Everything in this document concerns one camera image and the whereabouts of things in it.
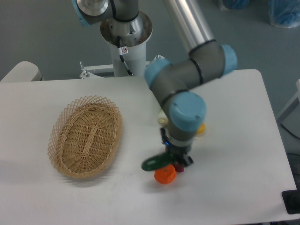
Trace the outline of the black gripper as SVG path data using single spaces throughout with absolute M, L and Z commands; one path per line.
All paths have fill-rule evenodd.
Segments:
M 191 140 L 181 142 L 168 134 L 168 130 L 164 127 L 160 129 L 162 143 L 165 146 L 165 152 L 171 153 L 175 157 L 175 162 L 181 167 L 188 167 L 194 163 L 193 159 L 189 156 L 191 151 Z

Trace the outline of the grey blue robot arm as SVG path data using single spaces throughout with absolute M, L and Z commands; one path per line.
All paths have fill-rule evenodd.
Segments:
M 185 168 L 193 163 L 189 152 L 204 121 L 206 104 L 190 90 L 237 67 L 234 50 L 215 40 L 197 1 L 166 0 L 164 4 L 189 55 L 188 60 L 178 64 L 164 58 L 147 64 L 146 43 L 152 35 L 152 24 L 139 10 L 138 1 L 72 1 L 82 25 L 101 24 L 101 35 L 110 46 L 114 75 L 143 76 L 168 119 L 160 130 L 165 153 L 145 160 L 144 171 L 167 165 Z

